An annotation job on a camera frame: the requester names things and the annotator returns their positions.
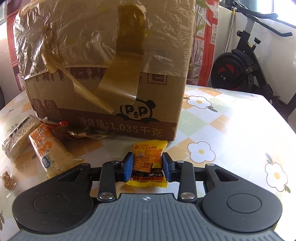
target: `snack package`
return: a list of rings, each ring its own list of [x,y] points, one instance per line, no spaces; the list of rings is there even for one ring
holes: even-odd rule
[[[167,144],[167,141],[159,140],[134,144],[133,171],[126,184],[137,187],[168,187],[161,166],[161,155]]]
[[[47,122],[41,121],[42,124],[45,126],[48,126],[53,131],[56,131],[63,136],[71,137],[71,138],[83,138],[88,137],[96,140],[100,140],[108,135],[109,133],[101,133],[96,132],[88,127],[81,128],[81,127],[75,127],[68,124],[67,121],[61,121],[58,124],[50,124]]]
[[[48,178],[55,177],[84,161],[76,159],[44,124],[34,130],[29,138]]]
[[[15,160],[29,145],[29,134],[32,133],[41,123],[32,115],[28,115],[3,142],[2,150],[14,164]]]
[[[13,194],[16,191],[17,184],[13,180],[13,177],[10,174],[7,167],[4,170],[2,170],[0,178],[3,180],[3,185],[7,190],[6,197],[8,198],[11,194]]]

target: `ribbed gray surface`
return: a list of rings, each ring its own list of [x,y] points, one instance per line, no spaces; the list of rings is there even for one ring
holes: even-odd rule
[[[61,234],[26,231],[11,241],[283,241],[273,231],[237,235],[209,223],[195,205],[178,202],[172,194],[122,194],[103,203],[81,226]]]

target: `table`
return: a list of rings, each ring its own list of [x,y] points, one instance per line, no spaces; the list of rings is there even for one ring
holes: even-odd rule
[[[1,142],[28,114],[34,111],[24,91],[0,111]],[[101,140],[68,140],[64,144],[73,155],[86,158],[92,167],[98,167],[106,161],[122,160],[139,141],[142,139],[111,135]],[[275,231],[284,240],[294,241],[295,144],[296,134],[262,96],[187,85],[177,136],[169,142],[166,151],[173,160],[186,160],[196,167],[215,163],[274,193],[283,204]],[[31,145],[18,158],[17,167],[0,151],[0,171],[5,167],[14,175],[18,192],[47,179]],[[91,195],[96,196],[97,192],[98,182],[93,184]],[[170,183],[168,188],[137,188],[117,183],[117,192],[176,195],[178,183]],[[200,182],[197,182],[197,194],[199,197],[205,194]],[[14,195],[6,198],[6,190],[0,185],[0,210],[5,221],[0,220],[2,241],[18,231],[11,213],[14,199]]]

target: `metal pole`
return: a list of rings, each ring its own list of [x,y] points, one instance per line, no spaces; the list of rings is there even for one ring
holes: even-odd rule
[[[232,16],[231,16],[230,28],[229,28],[229,33],[228,33],[228,37],[227,37],[227,41],[226,41],[226,46],[225,46],[224,53],[226,53],[227,50],[228,50],[229,41],[230,41],[230,37],[231,37],[231,33],[232,33],[232,28],[233,28],[235,11],[236,11],[236,8],[233,7],[232,8]]]

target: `silver bolt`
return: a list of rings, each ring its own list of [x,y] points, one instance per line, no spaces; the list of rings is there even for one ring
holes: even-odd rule
[[[114,197],[113,193],[103,192],[99,194],[99,198],[103,200],[110,200]]]
[[[184,200],[191,200],[195,198],[195,195],[192,192],[183,192],[181,193],[181,198]]]

